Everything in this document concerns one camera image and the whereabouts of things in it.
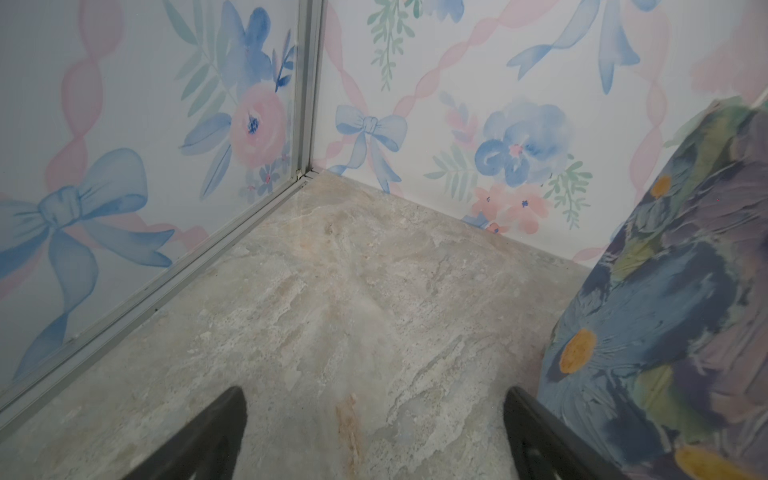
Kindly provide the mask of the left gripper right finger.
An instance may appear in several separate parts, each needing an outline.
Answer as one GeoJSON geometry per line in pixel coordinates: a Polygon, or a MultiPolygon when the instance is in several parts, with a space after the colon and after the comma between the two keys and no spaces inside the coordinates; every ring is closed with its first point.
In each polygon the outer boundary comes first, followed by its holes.
{"type": "Polygon", "coordinates": [[[520,479],[626,477],[519,386],[506,393],[503,421],[520,479]]]}

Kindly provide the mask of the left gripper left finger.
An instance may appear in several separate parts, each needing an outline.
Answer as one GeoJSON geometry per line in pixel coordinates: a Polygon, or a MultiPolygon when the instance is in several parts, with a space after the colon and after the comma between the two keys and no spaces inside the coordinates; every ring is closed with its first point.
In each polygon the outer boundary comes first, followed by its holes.
{"type": "Polygon", "coordinates": [[[135,479],[231,479],[247,425],[247,402],[232,386],[126,476],[135,479]]]}

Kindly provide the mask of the floral paper bag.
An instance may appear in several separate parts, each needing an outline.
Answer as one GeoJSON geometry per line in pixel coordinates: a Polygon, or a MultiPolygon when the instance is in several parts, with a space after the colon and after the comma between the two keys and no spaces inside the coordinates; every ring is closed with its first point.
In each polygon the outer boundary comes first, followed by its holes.
{"type": "Polygon", "coordinates": [[[703,112],[558,321],[539,401],[636,479],[767,475],[767,110],[703,112]]]}

